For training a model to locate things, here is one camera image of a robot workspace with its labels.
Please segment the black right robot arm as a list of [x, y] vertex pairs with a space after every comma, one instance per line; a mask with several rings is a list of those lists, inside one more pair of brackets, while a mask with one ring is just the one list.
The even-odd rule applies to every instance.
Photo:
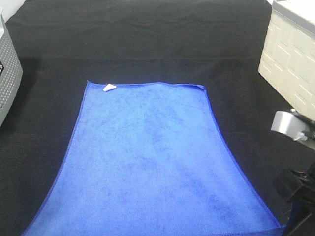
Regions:
[[284, 236], [292, 235], [302, 224], [315, 214], [315, 165], [306, 172], [283, 170], [274, 180], [273, 187], [292, 210]]

